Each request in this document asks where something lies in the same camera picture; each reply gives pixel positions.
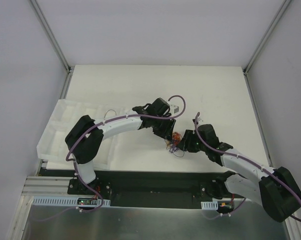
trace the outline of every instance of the white wall panel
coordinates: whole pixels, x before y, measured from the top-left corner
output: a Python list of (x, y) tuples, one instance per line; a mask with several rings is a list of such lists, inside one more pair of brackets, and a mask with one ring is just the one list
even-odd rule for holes
[(34, 174), (36, 145), (65, 77), (28, 1), (0, 1), (0, 240)]
[(38, 0), (75, 64), (245, 67), (283, 0)]
[(272, 161), (301, 187), (301, 0), (292, 2), (248, 77)]

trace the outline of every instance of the robotic arm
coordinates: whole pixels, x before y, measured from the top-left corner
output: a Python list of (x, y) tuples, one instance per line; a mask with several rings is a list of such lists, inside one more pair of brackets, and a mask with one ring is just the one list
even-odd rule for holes
[[(74, 156), (78, 173), (84, 183), (96, 188), (93, 158), (103, 140), (127, 131), (152, 128), (155, 135), (170, 141), (176, 122), (171, 116), (177, 112), (178, 106), (157, 98), (152, 104), (133, 107), (121, 116), (97, 120), (88, 115), (82, 116), (65, 138), (65, 142)], [(249, 198), (263, 206), (267, 214), (277, 222), (284, 221), (301, 207), (293, 195), (266, 173), (275, 175), (301, 199), (301, 191), (286, 168), (263, 166), (261, 170), (257, 167), (258, 163), (249, 158), (246, 159), (250, 163), (245, 161), (243, 155), (231, 145), (220, 142), (212, 125), (204, 124), (197, 117), (193, 121), (195, 131), (187, 129), (177, 147), (190, 153), (205, 152), (212, 162), (235, 171), (227, 171), (212, 182), (206, 189), (209, 196), (222, 199), (223, 196), (233, 193)], [(92, 130), (81, 138), (89, 129)]]

